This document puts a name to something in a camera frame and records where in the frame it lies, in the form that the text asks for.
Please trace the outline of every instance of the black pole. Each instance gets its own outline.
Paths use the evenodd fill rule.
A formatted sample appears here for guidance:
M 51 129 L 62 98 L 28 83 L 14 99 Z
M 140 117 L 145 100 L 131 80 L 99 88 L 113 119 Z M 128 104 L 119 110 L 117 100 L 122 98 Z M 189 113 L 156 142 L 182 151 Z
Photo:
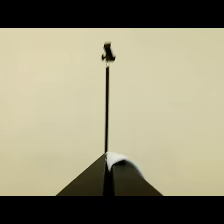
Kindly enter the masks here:
M 105 153 L 108 152 L 108 122 L 109 122 L 109 65 L 107 65 L 106 67 Z

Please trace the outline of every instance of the pole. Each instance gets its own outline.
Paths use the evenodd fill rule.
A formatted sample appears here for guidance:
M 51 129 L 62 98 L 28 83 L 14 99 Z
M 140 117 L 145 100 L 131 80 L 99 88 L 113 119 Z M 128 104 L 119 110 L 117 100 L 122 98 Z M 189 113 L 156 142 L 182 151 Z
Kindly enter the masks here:
M 106 67 L 106 114 L 105 114 L 105 153 L 108 152 L 108 124 L 109 123 L 109 65 Z

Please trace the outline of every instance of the beige background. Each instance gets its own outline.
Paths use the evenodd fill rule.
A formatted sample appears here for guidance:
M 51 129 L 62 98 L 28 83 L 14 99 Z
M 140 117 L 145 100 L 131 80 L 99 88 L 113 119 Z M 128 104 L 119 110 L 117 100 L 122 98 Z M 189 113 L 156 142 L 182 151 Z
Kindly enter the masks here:
M 104 151 L 164 195 L 224 195 L 223 29 L 0 29 L 0 195 L 55 195 Z

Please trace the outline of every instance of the black triangular base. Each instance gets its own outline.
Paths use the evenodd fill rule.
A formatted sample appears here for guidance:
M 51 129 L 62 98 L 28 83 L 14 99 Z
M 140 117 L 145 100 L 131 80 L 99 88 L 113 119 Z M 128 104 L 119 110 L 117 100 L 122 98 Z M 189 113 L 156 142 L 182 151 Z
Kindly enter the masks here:
M 162 196 L 135 167 L 122 161 L 111 172 L 103 154 L 57 196 Z

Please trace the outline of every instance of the white cloth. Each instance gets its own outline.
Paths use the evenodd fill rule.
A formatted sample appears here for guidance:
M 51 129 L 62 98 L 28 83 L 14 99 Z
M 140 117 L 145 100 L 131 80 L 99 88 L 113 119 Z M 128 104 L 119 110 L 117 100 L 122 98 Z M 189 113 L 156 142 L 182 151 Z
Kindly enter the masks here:
M 132 162 L 130 159 L 128 159 L 127 156 L 115 152 L 107 152 L 106 158 L 107 158 L 107 167 L 109 171 L 111 171 L 111 168 L 114 164 L 119 163 L 121 161 L 126 161 L 131 163 L 139 172 L 139 174 L 142 176 L 142 178 L 144 178 L 139 166 L 136 163 Z

